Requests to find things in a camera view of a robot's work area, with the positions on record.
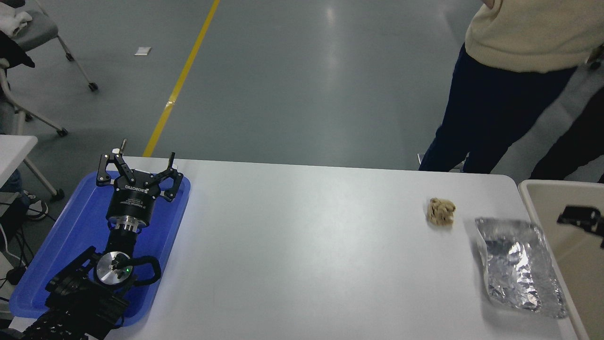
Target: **robotic arm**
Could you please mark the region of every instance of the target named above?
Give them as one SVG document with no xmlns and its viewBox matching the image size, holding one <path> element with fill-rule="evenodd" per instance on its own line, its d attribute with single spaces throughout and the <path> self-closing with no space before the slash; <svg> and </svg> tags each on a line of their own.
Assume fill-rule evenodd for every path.
<svg viewBox="0 0 604 340">
<path fill-rule="evenodd" d="M 0 331 L 0 340 L 82 340 L 89 334 L 103 340 L 116 325 L 129 302 L 124 295 L 136 286 L 153 284 L 161 278 L 155 257 L 134 258 L 137 236 L 149 225 L 155 200 L 171 202 L 178 192 L 182 174 L 173 166 L 174 152 L 168 167 L 159 174 L 130 169 L 123 160 L 126 139 L 119 149 L 101 155 L 97 186 L 113 185 L 114 193 L 107 211 L 109 239 L 103 252 L 95 247 L 84 250 L 63 268 L 46 286 L 50 292 L 45 305 L 49 310 L 23 333 Z M 114 164 L 119 176 L 112 179 L 107 165 Z M 171 178 L 171 188 L 162 191 L 159 184 Z M 139 280 L 135 268 L 144 264 L 153 267 L 153 276 Z"/>
</svg>

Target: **gray chair seat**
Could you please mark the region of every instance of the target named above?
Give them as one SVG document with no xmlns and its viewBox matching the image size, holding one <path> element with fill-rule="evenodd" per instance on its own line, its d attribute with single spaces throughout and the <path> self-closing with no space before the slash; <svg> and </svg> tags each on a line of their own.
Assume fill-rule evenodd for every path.
<svg viewBox="0 0 604 340">
<path fill-rule="evenodd" d="M 29 10 L 26 11 L 33 18 L 27 23 L 13 40 L 19 44 L 24 51 L 30 51 L 57 37 L 59 28 L 57 25 L 43 13 Z"/>
</svg>

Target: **white table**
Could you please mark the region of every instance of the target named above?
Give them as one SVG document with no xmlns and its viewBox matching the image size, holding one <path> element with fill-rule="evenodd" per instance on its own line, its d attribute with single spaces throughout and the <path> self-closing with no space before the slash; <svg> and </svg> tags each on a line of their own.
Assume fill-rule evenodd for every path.
<svg viewBox="0 0 604 340">
<path fill-rule="evenodd" d="M 486 296 L 474 219 L 529 220 L 508 177 L 176 164 L 191 196 L 155 302 L 106 339 L 576 339 Z M 452 228 L 428 226 L 431 197 L 457 205 Z"/>
<path fill-rule="evenodd" d="M 34 136 L 0 135 L 0 186 L 30 153 L 37 138 Z"/>
</svg>

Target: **chair leg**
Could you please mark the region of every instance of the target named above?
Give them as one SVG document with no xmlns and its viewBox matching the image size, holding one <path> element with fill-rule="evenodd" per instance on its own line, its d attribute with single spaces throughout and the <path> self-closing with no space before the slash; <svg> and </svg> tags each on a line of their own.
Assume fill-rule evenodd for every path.
<svg viewBox="0 0 604 340">
<path fill-rule="evenodd" d="M 61 136 L 61 137 L 67 136 L 67 130 L 64 127 L 58 125 L 57 123 L 53 122 L 52 120 L 46 118 L 45 116 L 43 116 L 41 114 L 34 113 L 34 112 L 24 108 L 19 103 L 17 103 L 16 99 L 13 97 L 13 94 L 11 93 L 11 91 L 8 87 L 8 80 L 6 79 L 6 75 L 4 74 L 4 72 L 0 72 L 0 86 L 2 88 L 2 92 L 4 92 L 4 96 L 6 97 L 6 100 L 9 103 L 13 104 L 13 106 L 15 108 L 17 108 L 17 111 L 19 111 L 20 115 L 21 115 L 21 113 L 23 114 L 23 120 L 25 120 L 25 116 L 27 114 L 29 114 L 30 116 L 39 119 L 44 124 L 55 129 L 57 131 L 57 133 L 59 134 L 59 136 Z M 22 134 L 22 132 L 23 132 L 23 130 L 22 130 L 22 126 L 21 126 L 21 130 L 19 131 L 19 134 Z"/>
<path fill-rule="evenodd" d="M 65 193 L 63 192 L 63 189 L 56 190 L 54 188 L 54 186 L 52 184 L 50 184 L 50 182 L 46 179 L 46 177 L 44 177 L 44 175 L 42 175 L 42 173 L 34 165 L 34 163 L 31 162 L 29 157 L 26 157 L 25 159 L 23 159 L 23 163 L 32 171 L 32 173 L 37 177 L 37 179 L 40 180 L 40 182 L 42 182 L 42 185 L 44 185 L 46 187 L 46 189 L 50 192 L 50 194 L 52 196 L 50 198 L 51 202 L 59 201 L 59 200 L 63 199 L 63 197 L 65 197 Z"/>
<path fill-rule="evenodd" d="M 71 50 L 69 49 L 69 47 L 67 47 L 67 44 L 65 43 L 65 41 L 63 40 L 63 38 L 61 38 L 59 35 L 57 35 L 57 39 L 59 40 L 59 42 L 61 43 L 61 46 L 63 47 L 63 50 L 65 51 L 65 57 L 67 57 L 67 60 L 74 61 L 75 64 L 80 69 L 80 72 L 82 73 L 82 75 L 84 76 L 84 78 L 86 79 L 86 81 L 88 82 L 88 88 L 91 91 L 93 91 L 93 92 L 96 91 L 96 90 L 98 90 L 97 83 L 93 82 L 90 79 L 90 77 L 88 77 L 88 74 L 86 73 L 86 71 L 84 70 L 84 68 L 82 67 L 82 65 L 80 65 L 80 62 L 78 62 L 77 59 L 73 56 L 73 54 L 71 54 Z"/>
</svg>

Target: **dark pants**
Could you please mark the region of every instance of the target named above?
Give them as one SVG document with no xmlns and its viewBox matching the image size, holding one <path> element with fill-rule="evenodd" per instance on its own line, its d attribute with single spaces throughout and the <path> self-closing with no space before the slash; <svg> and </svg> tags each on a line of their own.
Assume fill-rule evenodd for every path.
<svg viewBox="0 0 604 340">
<path fill-rule="evenodd" d="M 517 73 L 485 66 L 461 47 L 445 118 L 419 170 L 488 174 L 507 148 L 535 124 L 560 95 L 575 68 Z"/>
<path fill-rule="evenodd" d="M 604 87 L 587 103 L 581 115 L 537 163 L 530 178 L 563 180 L 578 167 L 604 155 Z M 604 183 L 604 175 L 599 180 Z"/>
</svg>

